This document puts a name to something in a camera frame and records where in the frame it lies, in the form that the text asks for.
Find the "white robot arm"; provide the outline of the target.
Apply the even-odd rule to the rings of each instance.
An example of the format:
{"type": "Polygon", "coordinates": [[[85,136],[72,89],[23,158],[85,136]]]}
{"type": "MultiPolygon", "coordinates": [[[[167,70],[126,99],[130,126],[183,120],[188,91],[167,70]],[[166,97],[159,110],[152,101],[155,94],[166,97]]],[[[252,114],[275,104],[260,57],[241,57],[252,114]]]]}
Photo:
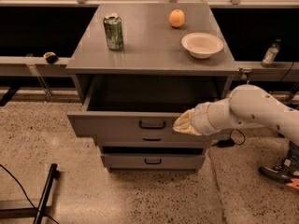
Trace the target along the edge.
{"type": "Polygon", "coordinates": [[[228,98],[187,110],[174,122],[173,130],[211,135],[225,129],[259,126],[273,129],[299,145],[299,111],[254,85],[240,85],[228,98]]]}

